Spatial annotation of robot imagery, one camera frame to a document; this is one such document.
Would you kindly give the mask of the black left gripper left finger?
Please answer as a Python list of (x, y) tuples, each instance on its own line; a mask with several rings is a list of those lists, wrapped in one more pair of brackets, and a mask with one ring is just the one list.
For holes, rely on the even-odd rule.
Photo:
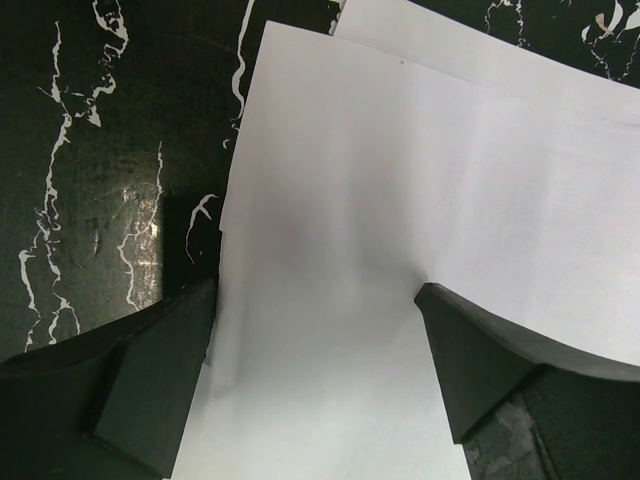
[(170, 478), (215, 302), (206, 280), (2, 362), (2, 478)]

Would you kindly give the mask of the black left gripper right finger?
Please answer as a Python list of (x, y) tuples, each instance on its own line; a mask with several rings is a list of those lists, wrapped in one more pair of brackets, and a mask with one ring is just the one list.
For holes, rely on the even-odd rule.
[(562, 344), (439, 284), (424, 284), (415, 303), (472, 478), (638, 478), (638, 367)]

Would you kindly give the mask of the white paper sheet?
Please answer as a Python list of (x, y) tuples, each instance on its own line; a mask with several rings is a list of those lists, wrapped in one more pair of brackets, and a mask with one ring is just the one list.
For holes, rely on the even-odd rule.
[(178, 479), (464, 479), (414, 296), (639, 360), (639, 122), (269, 23)]

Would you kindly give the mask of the printed paper sheet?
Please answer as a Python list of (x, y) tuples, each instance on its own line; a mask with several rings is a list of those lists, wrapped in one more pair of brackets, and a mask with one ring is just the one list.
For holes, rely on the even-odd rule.
[(638, 89), (508, 44), (410, 1), (348, 1), (333, 35), (534, 103), (639, 124)]

